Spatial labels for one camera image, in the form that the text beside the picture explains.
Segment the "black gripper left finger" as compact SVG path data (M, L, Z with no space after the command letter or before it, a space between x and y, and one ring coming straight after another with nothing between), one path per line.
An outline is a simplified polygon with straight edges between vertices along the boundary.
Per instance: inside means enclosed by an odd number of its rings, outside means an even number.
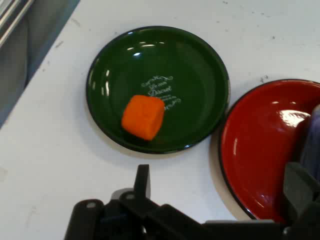
M133 189L104 204L78 202L72 211L66 240L196 240L203 226L168 204L150 200L150 167L137 168Z

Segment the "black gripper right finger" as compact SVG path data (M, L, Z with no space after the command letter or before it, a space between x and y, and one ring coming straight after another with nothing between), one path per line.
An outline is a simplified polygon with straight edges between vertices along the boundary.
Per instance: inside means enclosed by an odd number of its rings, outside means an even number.
M320 183L298 162L285 166L283 193L288 203L290 226L283 230L286 240L320 238Z

